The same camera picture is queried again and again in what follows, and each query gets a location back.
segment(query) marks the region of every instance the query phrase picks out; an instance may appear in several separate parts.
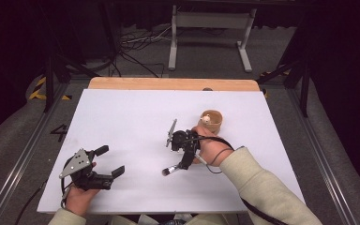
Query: metal stand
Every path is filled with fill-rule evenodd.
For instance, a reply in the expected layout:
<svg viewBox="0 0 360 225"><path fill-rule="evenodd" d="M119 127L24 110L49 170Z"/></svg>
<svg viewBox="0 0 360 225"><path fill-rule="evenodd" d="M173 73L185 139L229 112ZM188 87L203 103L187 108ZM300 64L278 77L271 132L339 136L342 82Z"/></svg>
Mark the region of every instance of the metal stand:
<svg viewBox="0 0 360 225"><path fill-rule="evenodd" d="M248 37L252 27L256 9L252 9L250 13L231 14L231 13L204 13L204 12L181 12L177 11L177 7L172 9L172 43L171 52L169 54L169 70L176 68L177 55L177 27L210 27L210 28L228 28L228 29L244 29L244 37L242 41L237 42L237 48L242 59L245 72L251 72L247 51Z"/></svg>
<svg viewBox="0 0 360 225"><path fill-rule="evenodd" d="M307 100L308 100L308 85L309 85L309 75L310 70L308 64L304 61L295 61L288 65L277 68L272 71L270 74L263 76L256 80L258 84L263 84L276 76L282 74L283 72L291 70L286 80L283 82L285 88L294 88L297 83L302 80L302 89L300 95L300 110L302 111L305 117L307 115Z"/></svg>

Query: dark wall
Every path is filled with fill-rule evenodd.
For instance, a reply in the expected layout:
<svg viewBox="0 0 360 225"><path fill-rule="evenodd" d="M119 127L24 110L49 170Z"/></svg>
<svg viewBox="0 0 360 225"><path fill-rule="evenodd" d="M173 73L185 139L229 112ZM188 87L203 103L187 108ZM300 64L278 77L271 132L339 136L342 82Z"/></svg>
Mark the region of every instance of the dark wall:
<svg viewBox="0 0 360 225"><path fill-rule="evenodd" d="M360 1L309 13L282 61L304 59L325 111L360 175Z"/></svg>
<svg viewBox="0 0 360 225"><path fill-rule="evenodd" d="M36 38L11 1L0 1L0 124L26 103L29 83L40 75Z"/></svg>
<svg viewBox="0 0 360 225"><path fill-rule="evenodd" d="M344 10L327 48L319 55L314 82L339 138L360 175L360 7Z"/></svg>

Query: white board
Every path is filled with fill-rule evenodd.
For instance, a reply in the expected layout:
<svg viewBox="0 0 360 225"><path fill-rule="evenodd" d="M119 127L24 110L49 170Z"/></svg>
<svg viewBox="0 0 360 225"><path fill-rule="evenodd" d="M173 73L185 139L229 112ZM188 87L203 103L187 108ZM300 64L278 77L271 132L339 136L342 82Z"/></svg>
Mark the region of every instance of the white board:
<svg viewBox="0 0 360 225"><path fill-rule="evenodd" d="M205 110L223 115L219 136L234 148L246 146L302 201L303 195L271 113L261 92L136 91L86 89L52 169L37 210L54 213L60 207L60 172L80 148L110 151L95 157L99 174L125 165L111 190L92 201L93 214L234 213L246 210L224 174L212 174L202 164L168 176L161 171L177 164L183 153L165 147L174 129L192 129Z"/></svg>

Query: wire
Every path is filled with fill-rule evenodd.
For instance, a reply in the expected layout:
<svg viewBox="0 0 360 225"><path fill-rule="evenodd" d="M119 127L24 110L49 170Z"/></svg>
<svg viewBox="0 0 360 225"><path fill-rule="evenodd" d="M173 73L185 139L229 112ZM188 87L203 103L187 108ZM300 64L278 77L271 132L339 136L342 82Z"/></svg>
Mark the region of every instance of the wire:
<svg viewBox="0 0 360 225"><path fill-rule="evenodd" d="M254 213L255 215L257 215L259 218L263 218L264 220L272 223L272 224L276 224L276 225L287 225L286 223L274 218L274 217L270 217L268 215L266 215L264 212L260 211L258 208L256 208L255 206L251 205L249 202L247 202L246 200L242 199L242 202L244 203L244 205L247 207L247 209L249 209L252 213Z"/></svg>
<svg viewBox="0 0 360 225"><path fill-rule="evenodd" d="M93 72L98 72L101 71L104 68L107 68L110 66L110 64L113 62L112 59L110 59L108 62L103 63L102 65L96 66L96 67L87 67L87 69L89 69L90 71ZM72 73L72 74L83 74L83 72L79 71L78 69L74 69L71 67L66 67L66 69L68 70L68 72Z"/></svg>
<svg viewBox="0 0 360 225"><path fill-rule="evenodd" d="M171 26L167 27L163 31L159 33L147 33L143 32L141 35L136 36L135 33L140 32L133 32L133 33L127 33L121 36L121 50L122 52L126 53L131 50L142 50L145 47L149 46L152 43L157 43L163 39L170 40L166 38L166 36L169 34L168 30L171 28Z"/></svg>
<svg viewBox="0 0 360 225"><path fill-rule="evenodd" d="M224 140L222 138L219 138L219 137L206 137L206 136L199 135L198 138L187 139L187 140L183 141L183 143L199 141L199 140L205 140L205 139L210 139L210 140L213 140L213 141L224 143L224 144L228 145L233 150L233 147L226 140Z"/></svg>
<svg viewBox="0 0 360 225"><path fill-rule="evenodd" d="M20 219L22 218L22 215L25 211L25 209L27 208L28 204L35 198L35 196L45 187L46 183L48 182L48 179L46 179L42 185L40 185L40 187L34 192L34 194L28 199L28 201L25 203L24 207L22 208L22 211L20 212L20 214L17 216L16 222L14 223L15 225L19 224Z"/></svg>
<svg viewBox="0 0 360 225"><path fill-rule="evenodd" d="M223 153L224 151L228 151L228 150L232 150L232 151L233 151L232 148L224 148L224 149L221 150L219 153L217 153L217 155L215 156L215 158L213 158L213 161L212 161L210 164L213 164L213 163L216 161L216 159L218 159L218 156L220 156L221 153Z"/></svg>
<svg viewBox="0 0 360 225"><path fill-rule="evenodd" d="M129 57L129 58L130 58L131 60L133 60L133 61L131 61L131 60L129 60L129 59L126 59L126 60L128 60L128 61L131 62L131 63L139 64L140 66L142 66L142 67L144 67L145 69L147 69L148 71L150 71L154 76L156 76L157 78L159 78L159 76L158 76L153 70L151 70L149 67L146 67L145 64L141 63L139 60L133 58L132 56L130 56L130 55L124 53L124 52L120 52L120 55L121 55L124 59L126 59L126 57Z"/></svg>
<svg viewBox="0 0 360 225"><path fill-rule="evenodd" d="M197 158L202 164L207 165L207 162L198 154L195 154L195 158Z"/></svg>
<svg viewBox="0 0 360 225"><path fill-rule="evenodd" d="M206 164L206 168L209 170L210 173L214 173L214 174L223 173L223 171L219 171L219 172L212 171L212 169L210 169L209 165L207 165L207 164Z"/></svg>
<svg viewBox="0 0 360 225"><path fill-rule="evenodd" d="M63 193L63 197L61 199L60 205L61 205L62 208L65 208L65 204L67 203L67 195L68 195L68 193L66 193L66 189L70 185L74 184L74 182L77 182L80 178L78 178L75 181L71 181L66 187L64 187L64 179L65 179L65 177L61 179L61 192Z"/></svg>
<svg viewBox="0 0 360 225"><path fill-rule="evenodd" d="M113 65L114 68L115 68L115 69L112 71L112 74L113 74L115 71L118 71L119 77L122 77L121 71L119 71L119 69L118 69L118 67L116 66L116 64L115 64L115 63L112 63L112 65Z"/></svg>

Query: dark background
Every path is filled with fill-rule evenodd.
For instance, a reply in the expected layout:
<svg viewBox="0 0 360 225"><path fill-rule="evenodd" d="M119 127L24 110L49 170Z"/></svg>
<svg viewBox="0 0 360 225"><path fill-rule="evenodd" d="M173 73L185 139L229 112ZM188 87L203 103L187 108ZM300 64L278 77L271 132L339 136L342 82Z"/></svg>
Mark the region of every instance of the dark background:
<svg viewBox="0 0 360 225"><path fill-rule="evenodd" d="M261 9L255 25L298 26L281 63L307 59L322 105L360 175L360 1L324 3L331 8L329 11L305 14ZM100 32L87 33L88 27L99 25L96 7L77 8L65 2L57 8L56 4L41 1L43 8L38 10L45 13L39 12L39 16L52 27L52 43L60 53L79 63L110 54L108 43L101 41L105 38L102 27ZM115 6L117 11L111 19L124 26L136 24L151 29L170 22L168 8L171 6ZM0 124L26 103L29 83L44 71L46 49L41 45L40 33L27 20L21 6L10 0L0 1Z"/></svg>

